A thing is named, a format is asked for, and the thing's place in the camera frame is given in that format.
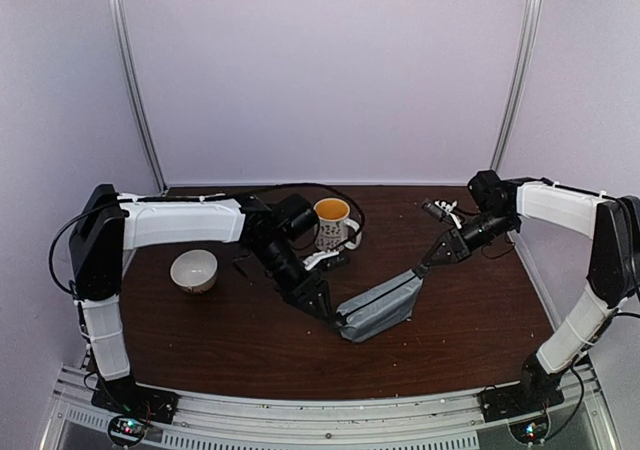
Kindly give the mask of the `grey zipper pouch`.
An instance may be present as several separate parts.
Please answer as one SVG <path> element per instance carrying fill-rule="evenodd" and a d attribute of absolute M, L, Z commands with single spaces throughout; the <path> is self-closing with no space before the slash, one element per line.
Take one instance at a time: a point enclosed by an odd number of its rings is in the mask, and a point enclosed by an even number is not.
<path fill-rule="evenodd" d="M 424 282 L 424 273 L 409 269 L 342 302 L 336 310 L 339 333 L 362 343 L 410 318 Z"/>

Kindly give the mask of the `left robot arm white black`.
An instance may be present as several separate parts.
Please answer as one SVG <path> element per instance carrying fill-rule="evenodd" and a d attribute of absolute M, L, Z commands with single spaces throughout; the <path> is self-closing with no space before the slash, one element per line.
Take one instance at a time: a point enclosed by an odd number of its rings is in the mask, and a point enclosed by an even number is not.
<path fill-rule="evenodd" d="M 123 414 L 137 412 L 144 403 L 120 316 L 125 252 L 171 243 L 240 243 L 264 266 L 287 304 L 332 325 L 328 283 L 291 247 L 318 222 L 312 204 L 299 194 L 265 204 L 251 193 L 140 197 L 119 194 L 110 184 L 96 187 L 69 239 L 71 294 L 79 303 L 106 399 Z"/>

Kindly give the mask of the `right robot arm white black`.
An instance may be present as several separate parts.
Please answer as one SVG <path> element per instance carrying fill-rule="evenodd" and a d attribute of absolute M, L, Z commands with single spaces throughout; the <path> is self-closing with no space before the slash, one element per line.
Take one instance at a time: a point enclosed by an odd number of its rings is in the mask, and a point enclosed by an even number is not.
<path fill-rule="evenodd" d="M 590 244 L 539 221 L 524 224 L 515 250 L 434 269 L 418 303 L 416 333 L 427 349 L 422 394 L 469 390 L 517 379 L 523 358 L 550 336 L 586 282 Z"/>

